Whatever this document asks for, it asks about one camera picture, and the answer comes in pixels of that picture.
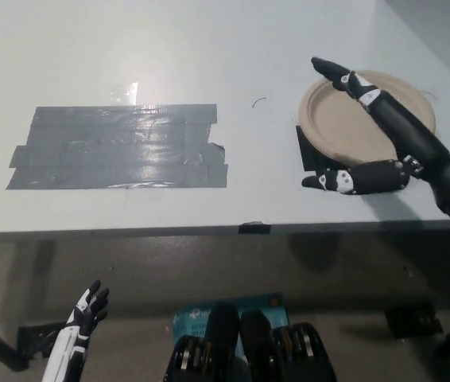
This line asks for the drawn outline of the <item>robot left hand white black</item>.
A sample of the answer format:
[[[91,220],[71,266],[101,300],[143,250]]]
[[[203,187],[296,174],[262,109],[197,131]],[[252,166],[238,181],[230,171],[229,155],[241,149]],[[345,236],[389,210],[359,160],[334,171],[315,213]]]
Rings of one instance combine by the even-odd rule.
[[[42,382],[80,381],[91,335],[106,316],[109,289],[95,280],[74,305],[58,333]]]

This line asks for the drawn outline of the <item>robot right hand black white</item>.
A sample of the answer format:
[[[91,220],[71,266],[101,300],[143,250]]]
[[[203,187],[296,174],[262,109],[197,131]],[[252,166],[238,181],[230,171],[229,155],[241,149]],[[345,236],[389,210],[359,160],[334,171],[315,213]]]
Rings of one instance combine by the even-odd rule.
[[[430,185],[439,209],[450,215],[450,151],[446,146],[388,91],[333,61],[313,57],[311,62],[336,90],[346,92],[363,107],[397,149],[417,161],[421,167],[417,176]]]

